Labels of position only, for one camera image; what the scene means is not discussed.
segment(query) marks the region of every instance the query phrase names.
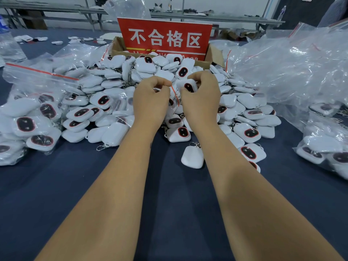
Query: plastic bottle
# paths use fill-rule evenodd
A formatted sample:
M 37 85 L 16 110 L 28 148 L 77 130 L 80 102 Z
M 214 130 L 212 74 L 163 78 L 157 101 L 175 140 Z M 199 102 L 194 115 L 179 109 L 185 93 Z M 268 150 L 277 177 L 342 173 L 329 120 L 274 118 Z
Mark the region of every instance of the plastic bottle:
M 0 56 L 4 61 L 23 61 L 27 59 L 23 50 L 14 40 L 11 32 L 5 22 L 0 16 Z
M 283 18 L 285 10 L 286 10 L 286 5 L 284 5 L 283 9 L 281 10 L 281 13 L 278 16 L 278 21 L 281 21 L 281 19 Z

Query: wall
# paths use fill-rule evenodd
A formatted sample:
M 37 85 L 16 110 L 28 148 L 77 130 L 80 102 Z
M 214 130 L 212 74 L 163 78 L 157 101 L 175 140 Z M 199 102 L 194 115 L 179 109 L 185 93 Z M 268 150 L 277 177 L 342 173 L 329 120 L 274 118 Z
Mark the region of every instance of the wall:
M 22 0 L 22 1 L 33 1 L 33 2 L 48 2 L 48 3 L 63 3 L 63 4 L 80 4 L 85 6 L 85 0 Z M 94 5 L 94 0 L 87 0 L 89 6 Z M 185 0 L 185 8 L 194 8 L 198 12 L 206 10 L 214 10 L 215 13 L 225 13 L 233 16 L 243 16 L 248 15 L 260 15 L 262 16 L 264 9 L 266 7 L 268 0 Z M 163 3 L 163 7 L 168 5 L 169 0 L 144 0 L 148 8 L 154 7 L 154 3 Z M 271 18 L 272 14 L 276 8 L 278 0 L 271 0 L 267 18 Z M 180 9 L 182 7 L 182 0 L 172 0 L 172 8 Z M 45 12 L 46 16 L 49 17 L 66 17 L 66 18 L 80 18 L 85 19 L 85 16 L 77 13 L 52 13 Z M 111 20 L 108 16 L 103 15 L 103 20 Z M 220 27 L 228 28 L 245 28 L 245 29 L 255 29 L 255 24 L 250 23 L 229 23 L 229 22 L 213 22 L 214 24 L 219 24 Z M 46 25 L 48 27 L 67 27 L 67 28 L 85 28 L 90 29 L 89 23 L 84 22 L 69 22 L 69 21 L 57 21 L 57 20 L 46 20 Z M 105 30 L 119 30 L 117 25 L 112 25 L 108 23 L 103 23 L 103 28 Z

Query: person's right arm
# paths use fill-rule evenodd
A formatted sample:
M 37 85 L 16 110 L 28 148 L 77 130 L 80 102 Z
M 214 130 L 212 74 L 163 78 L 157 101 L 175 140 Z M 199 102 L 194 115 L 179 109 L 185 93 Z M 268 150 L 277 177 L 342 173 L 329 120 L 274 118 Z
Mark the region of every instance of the person's right arm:
M 215 76 L 202 71 L 189 78 L 201 85 L 195 93 L 181 90 L 184 113 L 202 147 L 236 260 L 343 260 L 216 124 Z

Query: person's left arm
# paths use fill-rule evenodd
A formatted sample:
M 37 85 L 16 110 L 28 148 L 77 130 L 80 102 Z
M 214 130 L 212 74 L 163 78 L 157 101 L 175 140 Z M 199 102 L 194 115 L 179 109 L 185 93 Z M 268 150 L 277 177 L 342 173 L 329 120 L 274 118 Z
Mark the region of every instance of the person's left arm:
M 172 83 L 153 76 L 134 92 L 135 121 L 116 154 L 35 261 L 133 260 L 151 143 Z M 155 93 L 155 86 L 163 86 Z

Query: person's right hand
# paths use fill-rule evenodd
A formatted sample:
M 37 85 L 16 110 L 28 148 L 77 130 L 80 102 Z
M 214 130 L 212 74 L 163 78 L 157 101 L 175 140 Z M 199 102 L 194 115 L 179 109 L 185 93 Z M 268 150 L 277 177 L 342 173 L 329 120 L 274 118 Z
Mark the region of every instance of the person's right hand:
M 208 125 L 216 125 L 216 115 L 219 108 L 221 92 L 218 80 L 209 71 L 199 71 L 191 74 L 197 82 L 198 91 L 189 92 L 182 87 L 181 102 L 185 117 L 191 129 L 197 133 L 199 128 Z

